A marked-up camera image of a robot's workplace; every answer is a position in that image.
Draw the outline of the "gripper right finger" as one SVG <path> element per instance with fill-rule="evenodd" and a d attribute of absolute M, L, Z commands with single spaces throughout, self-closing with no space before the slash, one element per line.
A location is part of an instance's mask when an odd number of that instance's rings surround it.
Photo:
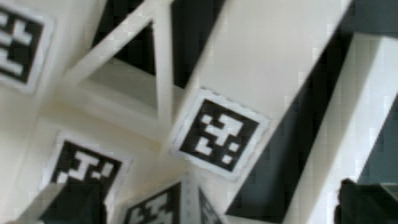
<path fill-rule="evenodd" d="M 398 224 L 398 184 L 341 181 L 334 224 Z"/>

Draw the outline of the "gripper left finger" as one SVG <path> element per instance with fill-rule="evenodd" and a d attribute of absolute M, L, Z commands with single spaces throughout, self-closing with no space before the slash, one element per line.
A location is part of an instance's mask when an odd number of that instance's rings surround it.
<path fill-rule="evenodd" d="M 16 224 L 107 224 L 99 183 L 50 183 L 16 218 Z"/>

